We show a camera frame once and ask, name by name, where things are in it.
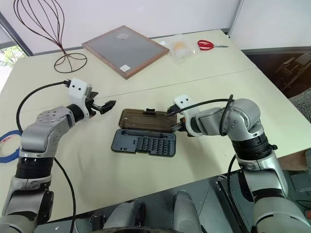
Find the label sticker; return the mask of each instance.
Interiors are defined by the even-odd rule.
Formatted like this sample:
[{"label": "label sticker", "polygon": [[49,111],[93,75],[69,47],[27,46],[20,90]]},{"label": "label sticker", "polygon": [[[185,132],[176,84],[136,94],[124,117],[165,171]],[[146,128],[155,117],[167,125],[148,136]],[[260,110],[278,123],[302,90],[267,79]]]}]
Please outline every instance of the label sticker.
[{"label": "label sticker", "polygon": [[119,35],[117,35],[117,38],[121,40],[127,40],[128,35],[124,33],[120,33]]},{"label": "label sticker", "polygon": [[130,67],[128,65],[123,65],[120,67],[120,70],[122,70],[123,72],[126,72],[130,69]]},{"label": "label sticker", "polygon": [[160,45],[166,45],[166,42],[164,40],[159,42]]}]

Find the red scissors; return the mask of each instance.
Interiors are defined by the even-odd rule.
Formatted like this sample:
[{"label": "red scissors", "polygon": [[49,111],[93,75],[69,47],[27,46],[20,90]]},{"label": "red scissors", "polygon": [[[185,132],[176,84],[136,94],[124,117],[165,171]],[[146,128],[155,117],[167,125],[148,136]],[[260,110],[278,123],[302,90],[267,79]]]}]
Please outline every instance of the red scissors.
[{"label": "red scissors", "polygon": [[207,40],[199,40],[198,41],[198,46],[200,48],[200,50],[211,50],[215,47],[218,48],[228,48],[227,45],[214,45],[212,42],[207,41]]}]

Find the window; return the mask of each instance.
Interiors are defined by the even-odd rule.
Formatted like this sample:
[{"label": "window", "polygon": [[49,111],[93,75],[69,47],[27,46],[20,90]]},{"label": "window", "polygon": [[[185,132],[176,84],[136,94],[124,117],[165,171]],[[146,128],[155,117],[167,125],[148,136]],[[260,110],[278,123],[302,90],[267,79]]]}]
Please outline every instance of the window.
[{"label": "window", "polygon": [[24,51],[0,26],[0,91],[3,89],[15,62],[25,56]]}]

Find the metal frame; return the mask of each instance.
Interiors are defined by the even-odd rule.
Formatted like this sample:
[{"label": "metal frame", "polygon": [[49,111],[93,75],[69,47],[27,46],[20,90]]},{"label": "metal frame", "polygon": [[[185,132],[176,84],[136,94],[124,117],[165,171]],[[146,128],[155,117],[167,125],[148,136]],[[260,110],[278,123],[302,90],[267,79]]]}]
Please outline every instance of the metal frame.
[{"label": "metal frame", "polygon": [[231,25],[230,25],[230,28],[229,28],[229,32],[228,32],[228,37],[229,38],[231,36],[232,30],[233,30],[234,25],[235,25],[235,23],[237,21],[237,18],[239,16],[239,13],[240,13],[240,10],[242,8],[243,3],[244,3],[244,0],[240,0],[239,4],[237,6],[237,9],[235,10],[235,13],[234,13],[234,16],[233,16],[233,19],[232,19],[232,22],[231,22]]},{"label": "metal frame", "polygon": [[311,53],[311,46],[249,49],[249,50],[242,50],[242,52],[245,55],[278,54],[278,53]]},{"label": "metal frame", "polygon": [[12,46],[15,46],[16,43],[14,41],[9,41],[9,42],[5,42],[5,43],[1,43],[0,44],[0,50],[1,49],[5,49],[5,48],[9,48],[9,47],[12,47]]},{"label": "metal frame", "polygon": [[226,174],[211,179],[210,185],[211,187],[214,187],[216,190],[217,198],[220,202],[220,205],[222,206],[222,209],[224,210],[226,217],[228,218],[228,221],[231,225],[233,232],[249,233],[249,229],[245,225],[244,219],[241,216],[241,214],[235,213],[234,207],[232,206],[232,203],[230,202],[227,194],[226,184],[223,184],[223,182],[224,183],[226,182]]},{"label": "metal frame", "polygon": [[9,22],[5,19],[3,14],[0,12],[0,25],[4,28],[4,30],[10,35],[10,37],[20,46],[20,48],[24,51],[27,56],[33,56],[33,52],[27,47],[27,45],[23,42],[23,40],[19,37],[19,35],[15,32]]}]

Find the white wall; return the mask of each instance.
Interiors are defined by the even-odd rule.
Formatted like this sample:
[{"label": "white wall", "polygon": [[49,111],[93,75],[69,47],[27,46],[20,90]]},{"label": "white wall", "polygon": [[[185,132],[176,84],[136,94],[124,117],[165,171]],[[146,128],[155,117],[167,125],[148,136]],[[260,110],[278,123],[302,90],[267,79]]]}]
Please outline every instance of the white wall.
[{"label": "white wall", "polygon": [[230,39],[242,50],[311,46],[311,0],[244,0]]},{"label": "white wall", "polygon": [[[81,46],[83,42],[121,25],[147,37],[229,28],[239,0],[58,2],[66,19],[63,45],[70,48]],[[0,11],[33,53],[57,49],[56,45],[39,38],[17,20],[13,11],[13,0],[0,0]]]}]

